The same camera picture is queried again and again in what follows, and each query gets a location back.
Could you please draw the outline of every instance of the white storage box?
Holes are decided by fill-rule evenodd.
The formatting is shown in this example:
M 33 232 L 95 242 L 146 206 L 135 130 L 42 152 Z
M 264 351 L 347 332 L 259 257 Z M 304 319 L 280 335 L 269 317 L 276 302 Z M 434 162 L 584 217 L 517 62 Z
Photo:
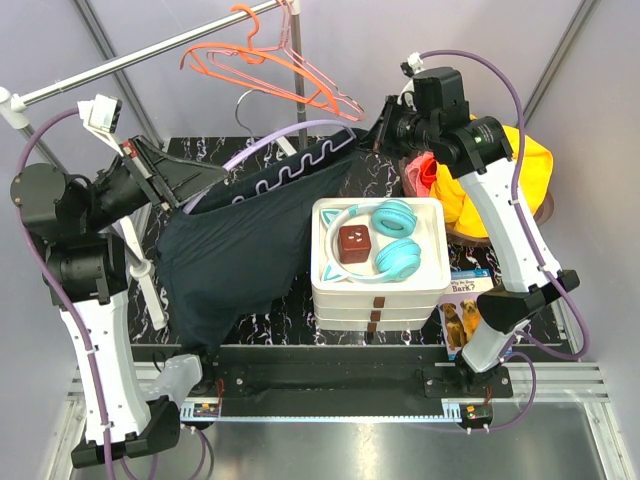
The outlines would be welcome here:
M 313 206 L 311 240 L 311 284 L 316 321 L 326 330 L 417 330 L 422 328 L 451 282 L 445 234 L 444 213 L 438 200 L 404 198 L 418 217 L 411 235 L 421 247 L 421 265 L 416 273 L 402 282 L 377 284 L 322 280 L 327 264 L 326 227 L 320 211 L 345 209 L 353 205 L 379 203 L 383 198 L 324 198 Z M 346 270 L 373 275 L 378 252 L 395 239 L 374 230 L 371 214 L 350 218 L 345 225 L 366 225 L 371 237 L 371 253 L 365 263 L 343 265 Z M 334 252 L 337 253 L 337 239 Z

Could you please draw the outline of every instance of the book cover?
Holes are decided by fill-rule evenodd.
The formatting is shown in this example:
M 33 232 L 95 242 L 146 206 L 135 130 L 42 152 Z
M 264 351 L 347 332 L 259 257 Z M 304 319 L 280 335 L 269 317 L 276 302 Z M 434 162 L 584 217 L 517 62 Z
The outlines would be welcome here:
M 438 304 L 449 360 L 453 360 L 460 349 L 471 341 L 482 320 L 476 299 L 492 288 L 491 272 L 487 269 L 451 272 L 451 284 Z

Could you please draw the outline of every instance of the dog picture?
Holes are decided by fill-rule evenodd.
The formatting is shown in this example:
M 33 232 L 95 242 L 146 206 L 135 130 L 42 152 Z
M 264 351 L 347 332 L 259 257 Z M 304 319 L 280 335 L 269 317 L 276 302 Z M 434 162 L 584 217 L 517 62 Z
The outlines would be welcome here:
M 440 310 L 444 312 L 444 324 L 447 329 L 447 343 L 449 348 L 461 348 L 467 344 L 464 325 L 456 312 L 453 303 L 443 303 Z
M 471 341 L 473 334 L 480 325 L 482 315 L 478 310 L 478 304 L 475 300 L 463 300 L 460 302 L 462 307 L 462 324 L 464 325 L 464 333 L 467 337 L 467 342 Z

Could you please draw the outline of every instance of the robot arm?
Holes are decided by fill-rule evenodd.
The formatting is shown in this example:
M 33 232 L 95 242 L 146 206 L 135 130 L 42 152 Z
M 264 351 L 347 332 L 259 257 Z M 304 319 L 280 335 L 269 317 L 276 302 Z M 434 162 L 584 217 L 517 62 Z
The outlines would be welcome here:
M 419 70 L 403 65 L 411 82 L 386 99 L 367 138 L 374 151 L 396 159 L 432 151 L 446 165 L 478 209 L 502 269 L 502 285 L 478 298 L 483 322 L 458 355 L 460 382 L 481 381 L 498 364 L 513 333 L 559 298 L 549 272 L 567 290 L 579 285 L 575 271 L 562 270 L 545 245 L 528 208 L 524 215 L 542 253 L 543 271 L 511 197 L 515 162 L 501 124 L 492 117 L 470 119 L 460 73 L 450 67 Z M 518 188 L 517 202 L 525 202 Z
M 80 313 L 93 347 L 87 349 L 82 325 L 76 324 L 49 285 L 53 303 L 60 307 L 73 340 L 85 391 L 87 423 L 84 439 L 72 454 L 76 468 L 105 462 L 105 428 L 116 459 L 175 446 L 179 406 L 202 376 L 198 357 L 181 355 L 166 362 L 149 391 L 141 391 L 127 330 L 125 243 L 120 236 L 102 230 L 119 220 L 127 223 L 127 215 L 148 203 L 165 210 L 179 208 L 227 176 L 220 167 L 170 157 L 144 137 L 120 144 L 113 134 L 119 111 L 118 100 L 101 95 L 79 103 L 85 128 L 118 154 L 94 181 L 37 163 L 26 167 L 11 185 L 11 198 L 23 225 L 53 278 Z M 130 227 L 124 225 L 125 236 L 130 236 Z M 139 248 L 136 253 L 141 256 Z M 150 262 L 143 260 L 136 269 L 134 276 L 146 277 L 147 287 L 153 290 Z M 154 327 L 161 328 L 163 320 L 154 319 Z M 87 352 L 95 358 L 100 385 L 94 382 Z M 108 412 L 108 425 L 102 425 L 101 410 Z

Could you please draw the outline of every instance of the metal rod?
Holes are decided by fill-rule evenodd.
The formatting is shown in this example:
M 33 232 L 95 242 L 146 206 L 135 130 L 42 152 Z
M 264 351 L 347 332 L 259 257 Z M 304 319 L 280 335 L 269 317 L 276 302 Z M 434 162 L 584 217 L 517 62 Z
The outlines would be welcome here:
M 544 97 L 545 93 L 549 89 L 551 82 L 555 78 L 558 73 L 558 69 L 562 65 L 562 63 L 567 58 L 567 54 L 571 47 L 575 44 L 575 41 L 578 37 L 578 34 L 582 31 L 584 26 L 587 24 L 587 20 L 594 12 L 595 7 L 600 3 L 600 0 L 582 0 L 576 12 L 573 15 L 573 18 L 569 22 L 567 29 L 565 30 L 556 50 L 551 55 L 551 59 L 547 64 L 540 80 L 538 80 L 538 84 L 533 90 L 527 105 L 524 108 L 524 125 L 525 127 L 531 120 L 534 112 L 538 108 L 542 97 Z
M 256 15 L 260 15 L 279 6 L 280 4 L 277 0 L 270 0 L 253 7 L 252 10 Z M 61 80 L 48 87 L 22 95 L 20 96 L 20 101 L 26 106 L 33 105 L 34 103 L 38 103 L 42 100 L 53 97 L 54 95 L 58 95 L 59 93 L 72 90 L 76 87 L 97 80 L 98 78 L 102 78 L 105 75 L 109 75 L 122 70 L 123 68 L 130 67 L 131 65 L 135 65 L 136 63 L 155 57 L 156 55 L 160 55 L 161 53 L 172 50 L 184 45 L 185 43 L 189 43 L 192 40 L 208 35 L 209 33 L 217 32 L 218 30 L 222 30 L 230 25 L 235 25 L 236 23 L 248 18 L 251 17 L 245 12 L 234 13 L 220 20 L 216 20 L 215 22 L 194 28 L 193 30 L 189 30 L 188 32 L 182 33 L 168 40 L 164 40 L 163 42 L 138 50 L 137 52 L 115 58 L 98 67 L 79 73 L 73 77 L 69 77 L 66 80 Z
M 300 32 L 300 14 L 291 15 L 291 49 L 298 55 L 302 56 L 302 36 Z M 294 61 L 295 65 L 302 67 L 298 61 Z M 304 97 L 304 77 L 298 72 L 294 72 L 294 81 L 296 95 Z M 298 122 L 307 121 L 307 106 L 304 103 L 297 103 Z M 303 128 L 298 133 L 299 143 L 298 150 L 304 150 L 309 145 L 307 129 Z
M 90 0 L 72 0 L 72 3 L 75 5 L 85 27 L 87 27 L 87 31 L 89 32 L 96 48 L 100 52 L 102 59 L 111 60 L 112 58 L 116 58 L 117 55 L 115 49 L 113 48 L 98 15 L 93 9 Z M 158 131 L 154 127 L 153 122 L 151 122 L 151 118 L 142 106 L 142 102 L 140 102 L 140 99 L 127 74 L 123 71 L 114 72 L 113 79 L 120 90 L 123 100 L 133 111 L 133 115 L 136 117 L 136 120 L 138 120 L 138 123 L 147 138 L 156 145 L 161 146 L 163 143 L 162 139 L 160 138 L 160 135 L 158 135 Z
M 29 141 L 29 139 L 33 136 L 34 130 L 31 125 L 27 125 L 24 128 L 20 129 L 20 133 L 22 136 Z M 62 172 L 67 172 L 67 169 L 64 168 L 62 162 L 56 157 L 56 154 L 49 148 L 49 146 L 44 142 L 44 140 L 40 139 L 36 143 L 36 149 L 40 152 L 40 155 L 44 157 L 44 159 L 49 162 L 51 165 L 54 165 Z

